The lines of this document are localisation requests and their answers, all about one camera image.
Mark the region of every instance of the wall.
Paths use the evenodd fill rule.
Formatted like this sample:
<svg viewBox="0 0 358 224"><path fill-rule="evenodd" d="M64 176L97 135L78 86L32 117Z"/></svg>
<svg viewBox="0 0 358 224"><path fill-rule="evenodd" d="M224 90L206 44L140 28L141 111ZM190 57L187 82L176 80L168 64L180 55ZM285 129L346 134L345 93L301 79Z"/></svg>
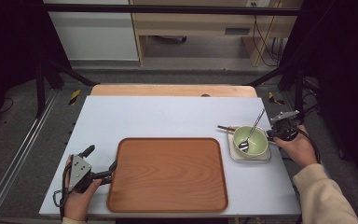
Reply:
<svg viewBox="0 0 358 224"><path fill-rule="evenodd" d="M51 4L127 5L127 0L44 0ZM49 12L68 59L138 61L130 13Z"/></svg>

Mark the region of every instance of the black cable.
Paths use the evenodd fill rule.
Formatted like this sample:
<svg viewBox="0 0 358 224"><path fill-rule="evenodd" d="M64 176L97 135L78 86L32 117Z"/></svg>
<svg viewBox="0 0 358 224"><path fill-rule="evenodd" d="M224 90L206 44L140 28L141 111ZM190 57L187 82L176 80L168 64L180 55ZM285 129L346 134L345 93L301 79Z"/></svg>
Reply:
<svg viewBox="0 0 358 224"><path fill-rule="evenodd" d="M310 90L315 93L315 95L318 94L319 87L317 87L315 84L310 84L310 82L307 80L307 77L303 77L303 88Z"/></svg>
<svg viewBox="0 0 358 224"><path fill-rule="evenodd" d="M319 164L321 164L321 155L320 155L320 153L319 153L319 149L318 149L318 147L316 146L316 143L310 138L310 136L309 136L307 133L305 133L304 131L300 130L300 129L297 128L297 127L292 127L292 126L285 125L285 124L283 124L283 125L281 125L281 126L282 126L283 128L293 129L293 130L295 130L296 132L301 133L302 135L306 136L306 137L308 138L308 140L310 140L310 144L311 144L312 147L313 147L313 150L314 150L314 152L315 152L316 161L317 161Z"/></svg>
<svg viewBox="0 0 358 224"><path fill-rule="evenodd" d="M269 30L271 29L272 22L273 22L273 19L271 20L271 23L269 24L269 28L267 29L267 32L269 32ZM257 29L257 32L258 32L258 34L260 35L261 40L263 40L264 46L266 46L266 51L267 51L268 56L272 59L272 61L274 61L274 59L273 59L271 53L269 52L269 48L267 47L266 40L263 38L263 36L261 35L261 32L260 32L260 29L258 28L257 16L256 16L256 15L255 15L255 28Z"/></svg>
<svg viewBox="0 0 358 224"><path fill-rule="evenodd" d="M72 167L72 159L73 159L73 156L71 156L71 161L67 165L65 165L65 168L63 169L63 173L62 173L62 189L54 191L54 194L53 194L53 202L57 207L60 208L61 221L63 220L63 217L65 215L64 206L65 206L66 200L68 199L68 195L70 193L68 191L68 188L65 186L65 180L66 180L66 174L68 173L69 169ZM59 203L57 203L57 201L56 201L56 195L58 193L61 193L61 195L62 195Z"/></svg>
<svg viewBox="0 0 358 224"><path fill-rule="evenodd" d="M330 5L327 7L327 9L324 11L323 15L315 22L315 24L312 26L312 28L310 29L310 31L304 36L304 38L302 39L301 44L299 44L297 46L297 48L295 49L295 51L291 54L292 56L290 57L290 59L287 60L286 63L281 64L279 68L269 72L268 74L252 81L249 83L244 83L242 84L242 86L258 86L261 83L264 83L266 81L268 81L269 79L276 77L277 75L281 75L282 72L287 72L288 70L292 70L295 65L298 65L299 63L301 63L301 60L303 60L304 52L308 52L312 49L310 49L310 46L312 46L313 42L311 41L312 38L316 38L316 33L319 29L319 26L323 23L327 13L330 11L330 9L333 7L333 5L335 4L337 0L332 0Z"/></svg>
<svg viewBox="0 0 358 224"><path fill-rule="evenodd" d="M265 65L275 67L275 65L267 64L266 61L264 61L263 55L261 54L260 50L257 47L257 44L255 43L255 27L256 27L256 25L257 25L257 20L256 20L256 16L255 16L255 23L254 23L253 36L252 36L252 40L253 40L253 42L255 44L255 49L257 50L258 55L260 55L260 58L261 58L261 60L263 61L263 63Z"/></svg>
<svg viewBox="0 0 358 224"><path fill-rule="evenodd" d="M282 48L283 48L283 37L279 38L279 44L278 45L278 52L275 53L275 42L277 41L277 37L274 37L272 40L272 47L271 47L271 51L272 51L272 57L274 59L274 61L277 63L277 66L279 66L279 64L281 63L281 59L282 59Z"/></svg>
<svg viewBox="0 0 358 224"><path fill-rule="evenodd" d="M304 101L304 99L305 98L307 98L307 96L309 96L309 95L313 95L313 96L315 96L316 97L316 94L314 93L314 92L308 92L307 94L305 94L304 96L303 96L303 101Z"/></svg>
<svg viewBox="0 0 358 224"><path fill-rule="evenodd" d="M11 98L5 97L5 100L11 101L11 104L10 104L10 106L9 106L8 108L6 108L6 109L4 109L4 110L1 110L1 111L0 111L0 114L7 112L7 111L13 106L13 104L14 104L14 101L13 101L13 99L11 99Z"/></svg>

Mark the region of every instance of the beige sleeve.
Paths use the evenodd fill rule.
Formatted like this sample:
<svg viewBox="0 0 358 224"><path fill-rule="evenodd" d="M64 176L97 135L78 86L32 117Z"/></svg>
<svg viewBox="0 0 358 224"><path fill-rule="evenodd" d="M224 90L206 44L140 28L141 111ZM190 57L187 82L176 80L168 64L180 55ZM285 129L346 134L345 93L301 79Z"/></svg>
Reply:
<svg viewBox="0 0 358 224"><path fill-rule="evenodd" d="M322 165L305 167L293 180L300 193L304 224L358 223L356 214L338 184L327 177Z"/></svg>
<svg viewBox="0 0 358 224"><path fill-rule="evenodd" d="M87 222L85 222L85 221L75 221L75 220L72 220L71 218L64 217L62 219L62 224L87 224Z"/></svg>

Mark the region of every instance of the gray floor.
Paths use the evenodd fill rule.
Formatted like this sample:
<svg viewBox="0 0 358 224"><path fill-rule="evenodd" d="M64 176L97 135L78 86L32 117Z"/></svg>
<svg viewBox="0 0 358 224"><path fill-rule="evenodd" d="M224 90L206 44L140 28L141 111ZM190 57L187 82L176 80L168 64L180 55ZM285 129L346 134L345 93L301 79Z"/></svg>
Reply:
<svg viewBox="0 0 358 224"><path fill-rule="evenodd" d="M171 84L231 84L240 85L267 73L273 67L260 65L253 68L239 38L191 37L184 44L164 43L150 39L145 65L138 67L123 63L115 70L111 67L93 67L90 70L78 66L77 71L92 80L102 83L171 83ZM53 223L53 219L41 217L38 211L44 200L44 192L54 176L58 162L65 150L71 131L76 125L81 106L90 93L90 88L63 76L66 84L59 91L55 104L37 136L31 151L22 165L13 186L0 207L0 223ZM268 116L274 117L288 111L287 105L269 102L269 92L277 99L283 97L272 79L256 88L263 99ZM68 105L72 92L81 89L75 105ZM7 92L13 106L0 114L0 181L11 160L15 157L23 139L30 130L36 113L36 91L34 81L29 81ZM314 97L304 99L306 107L316 104ZM10 101L3 109L10 106ZM324 123L324 117L312 112L306 116L305 125L321 150L324 166L341 186L358 215L358 170L350 161L339 158L337 146ZM285 161L288 174L293 176L298 167ZM293 217L264 217L266 223L289 223ZM91 220L98 223L106 220ZM252 218L249 223L256 223Z"/></svg>

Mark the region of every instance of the human hand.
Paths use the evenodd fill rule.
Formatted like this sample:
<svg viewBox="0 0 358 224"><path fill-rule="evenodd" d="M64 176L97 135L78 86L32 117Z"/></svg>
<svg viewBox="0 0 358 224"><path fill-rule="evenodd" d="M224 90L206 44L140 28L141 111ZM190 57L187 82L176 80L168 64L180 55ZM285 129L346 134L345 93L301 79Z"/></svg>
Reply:
<svg viewBox="0 0 358 224"><path fill-rule="evenodd" d="M71 161L71 157L68 158L66 164ZM65 178L65 186L69 185L69 174L66 174ZM84 193L78 193L72 191L66 199L64 205L64 216L71 218L76 221L83 221L86 219L87 212L89 210L90 201L92 195L94 195L95 191L98 187L100 187L102 180L97 179L89 185L89 188Z"/></svg>
<svg viewBox="0 0 358 224"><path fill-rule="evenodd" d="M304 125L298 125L297 128L307 133ZM303 134L299 133L295 139L289 142L283 141L278 137L274 137L274 141L278 147L283 148L283 150L289 154L290 158L295 161L301 169L308 165L318 163L316 161L315 149L310 143L310 140Z"/></svg>

